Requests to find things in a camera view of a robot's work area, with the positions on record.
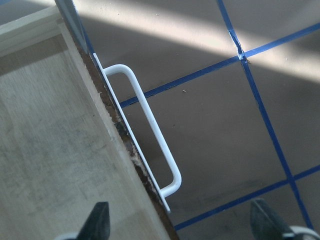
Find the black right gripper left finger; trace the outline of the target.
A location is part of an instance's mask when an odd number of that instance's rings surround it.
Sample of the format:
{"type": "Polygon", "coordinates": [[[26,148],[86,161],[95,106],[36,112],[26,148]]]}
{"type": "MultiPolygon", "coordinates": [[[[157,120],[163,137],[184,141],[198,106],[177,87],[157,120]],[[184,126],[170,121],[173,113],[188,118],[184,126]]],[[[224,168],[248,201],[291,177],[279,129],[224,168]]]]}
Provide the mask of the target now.
{"type": "Polygon", "coordinates": [[[97,202],[84,225],[76,236],[76,240],[108,240],[111,234],[109,203],[97,202]]]}

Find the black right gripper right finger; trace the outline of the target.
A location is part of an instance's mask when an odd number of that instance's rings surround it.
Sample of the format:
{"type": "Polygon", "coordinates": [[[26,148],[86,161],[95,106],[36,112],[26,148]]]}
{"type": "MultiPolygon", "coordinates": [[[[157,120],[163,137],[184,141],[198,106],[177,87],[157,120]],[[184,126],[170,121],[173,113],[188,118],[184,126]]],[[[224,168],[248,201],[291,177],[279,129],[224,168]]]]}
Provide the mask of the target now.
{"type": "Polygon", "coordinates": [[[250,227],[255,240],[293,240],[289,225],[262,198],[251,201],[250,227]]]}

